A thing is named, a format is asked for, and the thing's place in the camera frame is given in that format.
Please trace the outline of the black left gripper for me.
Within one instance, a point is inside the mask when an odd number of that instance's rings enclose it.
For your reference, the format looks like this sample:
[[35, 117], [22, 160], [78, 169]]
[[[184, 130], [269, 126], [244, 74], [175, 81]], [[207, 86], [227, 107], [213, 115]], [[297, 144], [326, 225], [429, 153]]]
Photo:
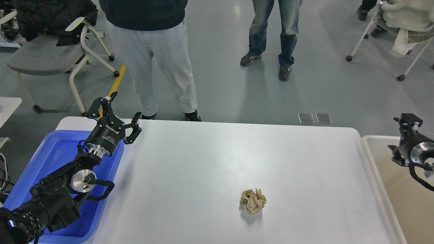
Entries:
[[[112, 156], [121, 140], [126, 145], [132, 144], [142, 131], [138, 123], [138, 120], [142, 116], [141, 112], [136, 112], [129, 124], [125, 124], [124, 121], [115, 117], [111, 103], [117, 94], [118, 92], [114, 91], [110, 96], [96, 98], [86, 112], [87, 118], [107, 117], [114, 119], [112, 122], [107, 118], [100, 119], [89, 137], [85, 140], [85, 146], [89, 150], [103, 151], [102, 155], [107, 154], [108, 156]], [[132, 132], [129, 136], [125, 137], [125, 130], [128, 128], [132, 128]]]

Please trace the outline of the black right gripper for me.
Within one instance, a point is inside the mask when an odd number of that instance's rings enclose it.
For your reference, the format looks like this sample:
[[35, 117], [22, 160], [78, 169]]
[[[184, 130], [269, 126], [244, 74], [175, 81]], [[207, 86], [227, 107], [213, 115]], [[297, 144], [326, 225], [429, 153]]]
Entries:
[[392, 161], [399, 166], [408, 166], [408, 160], [418, 167], [424, 167], [425, 161], [434, 157], [434, 141], [418, 132], [423, 120], [414, 113], [402, 113], [393, 119], [399, 124], [401, 137], [399, 147], [388, 145], [392, 151]]

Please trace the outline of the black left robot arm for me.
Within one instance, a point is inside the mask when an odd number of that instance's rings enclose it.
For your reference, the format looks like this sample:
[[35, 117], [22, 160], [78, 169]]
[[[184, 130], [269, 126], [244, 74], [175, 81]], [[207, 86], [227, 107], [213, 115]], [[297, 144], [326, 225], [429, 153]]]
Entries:
[[121, 141], [132, 144], [142, 131], [140, 112], [129, 124], [114, 115], [111, 104], [117, 94], [114, 91], [93, 101], [86, 116], [96, 119], [97, 125], [85, 141], [78, 142], [73, 161], [32, 186], [30, 200], [14, 210], [1, 208], [2, 244], [36, 244], [45, 229], [54, 232], [79, 219], [79, 207], [84, 201], [107, 198], [115, 184], [98, 179], [93, 168], [104, 156], [112, 156]]

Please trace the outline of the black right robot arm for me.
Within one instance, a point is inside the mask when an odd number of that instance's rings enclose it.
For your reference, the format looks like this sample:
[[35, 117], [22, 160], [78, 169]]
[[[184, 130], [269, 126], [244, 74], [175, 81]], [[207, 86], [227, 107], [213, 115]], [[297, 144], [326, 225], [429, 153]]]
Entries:
[[394, 120], [399, 123], [400, 142], [398, 146], [388, 146], [392, 150], [392, 161], [408, 167], [415, 181], [433, 191], [433, 186], [420, 178], [415, 171], [415, 167], [422, 168], [425, 178], [433, 181], [434, 141], [419, 133], [418, 128], [422, 126], [423, 120], [413, 113], [402, 113]]

